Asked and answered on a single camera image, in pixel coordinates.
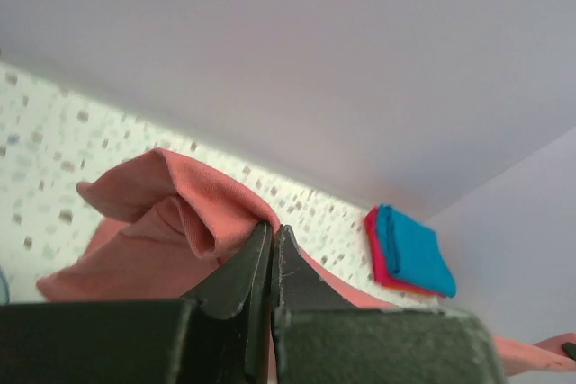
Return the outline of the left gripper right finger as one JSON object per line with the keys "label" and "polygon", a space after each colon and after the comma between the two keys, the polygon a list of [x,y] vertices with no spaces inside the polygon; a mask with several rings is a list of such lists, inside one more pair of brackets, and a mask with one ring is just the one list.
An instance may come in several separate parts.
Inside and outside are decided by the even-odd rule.
{"label": "left gripper right finger", "polygon": [[344,310],[355,306],[329,285],[304,258],[293,229],[281,226],[275,235],[271,273],[273,308]]}

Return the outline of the salmon pink t shirt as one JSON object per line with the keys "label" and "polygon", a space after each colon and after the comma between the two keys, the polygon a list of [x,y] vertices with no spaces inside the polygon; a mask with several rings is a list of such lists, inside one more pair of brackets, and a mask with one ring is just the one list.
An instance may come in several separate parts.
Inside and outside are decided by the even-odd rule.
{"label": "salmon pink t shirt", "polygon": [[[261,222],[283,226],[247,187],[195,159],[156,148],[115,166],[78,194],[102,222],[76,263],[37,283],[58,305],[101,310],[120,326],[98,332],[103,352],[82,356],[83,382],[127,382],[166,365],[172,383],[504,383],[527,371],[571,372],[562,344],[491,335],[475,316],[396,308],[341,281],[303,252],[355,308],[273,308],[266,380],[181,380],[180,360],[194,302],[184,298],[226,263]],[[115,306],[135,307],[121,319]]]}

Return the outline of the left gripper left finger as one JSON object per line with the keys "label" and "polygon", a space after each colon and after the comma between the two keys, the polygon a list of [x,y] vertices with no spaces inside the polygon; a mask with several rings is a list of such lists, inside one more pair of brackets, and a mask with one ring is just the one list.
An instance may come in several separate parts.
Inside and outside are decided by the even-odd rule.
{"label": "left gripper left finger", "polygon": [[184,298],[194,302],[180,360],[181,380],[268,378],[272,227],[247,242]]}

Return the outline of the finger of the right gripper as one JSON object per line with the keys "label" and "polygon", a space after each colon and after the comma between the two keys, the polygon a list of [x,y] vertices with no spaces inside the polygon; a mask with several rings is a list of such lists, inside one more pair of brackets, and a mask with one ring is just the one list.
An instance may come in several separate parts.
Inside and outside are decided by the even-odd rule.
{"label": "finger of the right gripper", "polygon": [[564,343],[562,344],[562,350],[564,353],[573,360],[576,360],[576,343]]}

